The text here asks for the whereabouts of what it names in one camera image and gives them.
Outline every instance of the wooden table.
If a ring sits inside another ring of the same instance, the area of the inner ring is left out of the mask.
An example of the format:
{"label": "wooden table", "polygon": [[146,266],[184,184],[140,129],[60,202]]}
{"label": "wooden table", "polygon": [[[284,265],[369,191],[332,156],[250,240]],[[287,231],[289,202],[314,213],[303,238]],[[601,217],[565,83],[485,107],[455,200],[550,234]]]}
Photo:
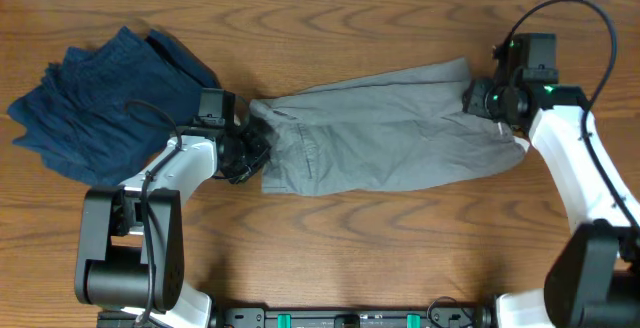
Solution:
{"label": "wooden table", "polygon": [[[247,98],[469,59],[490,74],[491,46],[544,0],[0,0],[0,108],[35,87],[68,46],[99,47],[123,25],[161,27]],[[618,64],[595,111],[618,170],[640,192],[640,0],[594,0],[614,18]],[[608,59],[604,25],[563,5],[523,30],[556,32],[562,81],[591,93]],[[73,293],[87,187],[12,146],[0,119],[0,325],[87,327]],[[567,241],[564,207],[532,151],[504,174],[411,193],[318,198],[205,182],[183,208],[186,276],[230,305],[420,307],[450,295],[541,287]]]}

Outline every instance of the blue cloth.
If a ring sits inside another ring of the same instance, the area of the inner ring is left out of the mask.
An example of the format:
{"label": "blue cloth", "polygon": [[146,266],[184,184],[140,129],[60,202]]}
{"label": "blue cloth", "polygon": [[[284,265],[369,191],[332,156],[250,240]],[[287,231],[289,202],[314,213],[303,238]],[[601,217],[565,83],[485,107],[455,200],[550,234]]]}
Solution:
{"label": "blue cloth", "polygon": [[[9,106],[27,133],[14,144],[38,152],[46,167],[89,185],[115,185],[136,174],[161,150],[169,131],[149,128],[124,111],[147,101],[178,124],[197,114],[202,87],[218,87],[213,73],[163,34],[142,40],[123,27],[97,51],[70,47],[50,64],[40,86]],[[131,114],[167,125],[153,112]]]}

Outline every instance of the gray towel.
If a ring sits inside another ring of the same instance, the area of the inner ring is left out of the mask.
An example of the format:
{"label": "gray towel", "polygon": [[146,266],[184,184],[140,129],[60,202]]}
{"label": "gray towel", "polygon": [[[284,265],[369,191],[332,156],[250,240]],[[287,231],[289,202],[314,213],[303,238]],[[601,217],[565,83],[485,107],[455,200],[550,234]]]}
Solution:
{"label": "gray towel", "polygon": [[462,113],[465,59],[254,100],[273,132],[265,193],[409,191],[485,177],[522,161],[504,124]]}

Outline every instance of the gray fabric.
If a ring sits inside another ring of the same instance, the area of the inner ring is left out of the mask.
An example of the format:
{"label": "gray fabric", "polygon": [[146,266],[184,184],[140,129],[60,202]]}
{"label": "gray fabric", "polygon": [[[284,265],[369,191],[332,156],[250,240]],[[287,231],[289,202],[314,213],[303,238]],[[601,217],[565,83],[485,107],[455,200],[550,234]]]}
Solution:
{"label": "gray fabric", "polygon": [[273,128],[265,193],[409,191],[500,173],[525,150],[505,125],[461,112],[465,59],[254,100]]}

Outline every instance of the cable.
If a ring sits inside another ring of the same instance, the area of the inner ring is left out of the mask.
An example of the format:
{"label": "cable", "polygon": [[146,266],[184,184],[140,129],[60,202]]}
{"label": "cable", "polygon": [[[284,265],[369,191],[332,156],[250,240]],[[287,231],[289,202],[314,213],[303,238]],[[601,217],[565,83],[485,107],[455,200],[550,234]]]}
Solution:
{"label": "cable", "polygon": [[611,75],[611,71],[613,70],[613,67],[616,64],[616,56],[618,54],[618,37],[616,34],[616,29],[613,25],[613,21],[611,21],[611,18],[609,18],[607,13],[603,11],[600,7],[598,7],[595,3],[592,3],[588,0],[550,0],[535,6],[533,9],[531,9],[525,15],[523,15],[522,18],[520,18],[520,20],[513,26],[513,28],[511,28],[511,32],[509,32],[509,34],[507,35],[507,38],[504,40],[502,47],[500,49],[504,50],[505,47],[508,47],[508,44],[513,38],[513,34],[515,33],[515,31],[522,24],[522,22],[524,22],[525,19],[527,19],[530,15],[532,15],[533,13],[537,12],[538,10],[546,6],[550,6],[552,4],[561,3],[561,2],[579,3],[591,8],[596,13],[598,13],[600,18],[602,18],[602,20],[607,26],[607,30],[609,31],[609,37],[611,39],[611,55],[609,56],[609,64],[607,65],[607,69],[605,70],[602,76],[602,79],[600,80],[600,83],[598,83],[595,92],[591,96],[591,99],[589,100],[587,106],[584,109],[582,118],[580,120],[580,134],[587,148],[587,152],[589,152],[589,155],[591,156],[593,165],[595,165],[596,170],[598,171],[598,173],[600,173],[600,176],[602,177],[604,184],[609,189],[609,192],[611,193],[611,196],[613,197],[614,202],[618,207],[620,207],[620,210],[622,211],[624,216],[627,218],[631,226],[636,230],[636,232],[640,233],[640,226],[638,226],[638,222],[635,220],[634,216],[631,214],[631,212],[627,208],[626,204],[624,203],[624,199],[620,197],[620,194],[618,193],[616,188],[613,186],[613,183],[611,182],[611,179],[609,179],[607,172],[604,170],[602,163],[600,163],[600,160],[598,159],[598,155],[596,154],[595,149],[591,144],[590,133],[587,131],[587,118],[589,117],[589,113],[591,112],[593,105],[598,99],[598,96],[602,92],[604,85],[607,83],[607,80]]}
{"label": "cable", "polygon": [[[135,327],[142,327],[145,323],[149,321],[151,310],[153,309],[153,296],[154,296],[154,285],[155,285],[155,262],[153,259],[153,242],[151,238],[151,225],[149,223],[149,202],[147,200],[147,189],[149,188],[149,183],[153,181],[155,176],[158,174],[160,169],[169,162],[173,157],[175,157],[178,152],[182,150],[182,136],[178,131],[178,126],[171,119],[171,117],[165,113],[162,109],[154,106],[151,103],[145,102],[143,100],[130,100],[124,105],[124,111],[129,113],[129,108],[132,105],[139,105],[146,109],[149,109],[162,117],[163,120],[168,122],[171,125],[171,129],[173,129],[174,134],[176,135],[176,145],[174,150],[172,150],[169,154],[167,154],[158,164],[156,164],[151,170],[146,171],[144,175],[144,181],[142,182],[142,188],[140,190],[140,215],[142,216],[142,225],[144,228],[144,237],[145,237],[145,245],[147,248],[147,265],[149,267],[149,281],[147,283],[148,287],[148,295],[147,295],[147,303],[144,308],[144,312],[136,317]],[[136,118],[133,115],[130,115],[133,120],[136,122],[146,125],[155,129],[166,130],[167,127],[158,126],[149,122],[145,122]]]}
{"label": "cable", "polygon": [[452,298],[452,297],[449,297],[449,296],[442,296],[442,297],[436,298],[436,300],[434,300],[433,302],[431,302],[431,304],[429,304],[429,308],[427,308],[427,319],[429,319],[431,321],[431,323],[433,323],[433,325],[436,326],[436,328],[444,328],[444,327],[441,326],[440,324],[438,324],[438,322],[436,322],[433,318],[431,318],[431,309],[433,308],[433,306],[436,303],[438,303],[439,301],[441,301],[443,299],[448,299],[448,300],[452,301],[453,303],[455,303],[458,306],[458,309],[460,309],[462,311],[462,313],[464,313],[464,315],[467,318],[469,318],[469,320],[471,321],[471,323],[467,324],[466,326],[462,326],[460,328],[470,328],[470,327],[473,326],[473,317],[471,317],[471,315],[469,313],[467,313],[467,311],[465,311],[464,308],[462,308],[460,303],[458,303],[458,301],[455,300],[455,298]]}

